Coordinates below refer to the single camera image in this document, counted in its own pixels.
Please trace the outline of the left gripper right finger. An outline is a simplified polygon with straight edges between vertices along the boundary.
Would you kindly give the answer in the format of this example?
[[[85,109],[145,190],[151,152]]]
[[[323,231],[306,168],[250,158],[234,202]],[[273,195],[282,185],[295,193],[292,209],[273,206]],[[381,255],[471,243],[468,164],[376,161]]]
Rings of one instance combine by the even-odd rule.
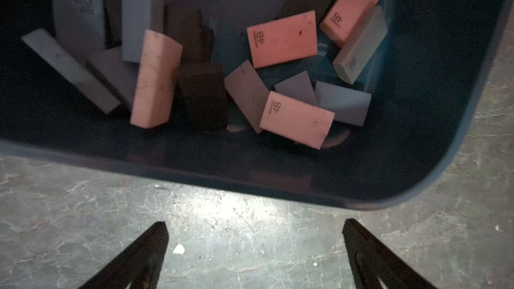
[[[343,227],[356,288],[434,288],[356,219]]]

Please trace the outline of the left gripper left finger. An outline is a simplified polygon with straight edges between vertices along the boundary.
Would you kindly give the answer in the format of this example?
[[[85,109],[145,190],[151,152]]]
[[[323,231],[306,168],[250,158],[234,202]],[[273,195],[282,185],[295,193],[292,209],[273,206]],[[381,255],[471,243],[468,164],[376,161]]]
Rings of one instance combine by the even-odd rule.
[[[166,223],[154,223],[81,287],[156,288],[168,243]]]

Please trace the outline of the cream white eraser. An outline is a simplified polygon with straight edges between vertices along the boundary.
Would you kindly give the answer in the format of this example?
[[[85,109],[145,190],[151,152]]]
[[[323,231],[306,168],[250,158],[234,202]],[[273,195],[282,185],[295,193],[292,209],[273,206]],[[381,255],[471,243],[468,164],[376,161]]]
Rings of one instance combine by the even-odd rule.
[[[335,113],[270,92],[260,128],[314,149],[320,149],[334,121]]]

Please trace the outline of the blue eraser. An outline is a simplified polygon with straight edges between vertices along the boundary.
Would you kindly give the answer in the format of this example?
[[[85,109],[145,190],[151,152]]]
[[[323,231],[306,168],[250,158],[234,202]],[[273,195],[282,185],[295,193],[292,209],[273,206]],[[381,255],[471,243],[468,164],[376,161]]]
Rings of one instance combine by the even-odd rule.
[[[164,0],[122,1],[122,59],[141,61],[145,31],[163,32]]]
[[[122,47],[105,50],[87,59],[94,75],[129,109],[132,110],[137,87],[139,64],[122,59]]]
[[[274,89],[284,96],[317,106],[315,91],[307,71],[275,84]]]
[[[103,0],[52,0],[58,43],[79,62],[105,49]]]
[[[120,100],[45,29],[36,29],[21,40],[104,114],[121,105]]]
[[[325,82],[316,82],[318,107],[334,112],[334,121],[362,127],[368,114],[372,95]]]

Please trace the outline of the grey eraser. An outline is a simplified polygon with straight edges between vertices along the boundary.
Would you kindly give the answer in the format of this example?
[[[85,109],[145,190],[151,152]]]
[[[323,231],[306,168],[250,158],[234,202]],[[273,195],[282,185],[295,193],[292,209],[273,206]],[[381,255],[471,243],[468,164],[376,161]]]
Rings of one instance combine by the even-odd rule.
[[[260,121],[270,91],[250,61],[246,60],[226,76],[224,85],[255,133],[261,133]]]
[[[387,33],[388,25],[382,7],[370,8],[333,60],[339,78],[354,84]]]

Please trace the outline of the pink eraser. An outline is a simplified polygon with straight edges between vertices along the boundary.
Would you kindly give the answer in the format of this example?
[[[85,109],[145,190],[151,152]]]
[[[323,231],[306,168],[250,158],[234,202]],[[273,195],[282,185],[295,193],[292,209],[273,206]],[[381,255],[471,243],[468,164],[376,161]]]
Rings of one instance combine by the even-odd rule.
[[[333,43],[342,48],[362,16],[378,2],[379,0],[336,0],[319,27]]]
[[[250,26],[246,31],[255,68],[315,56],[318,52],[313,10]]]

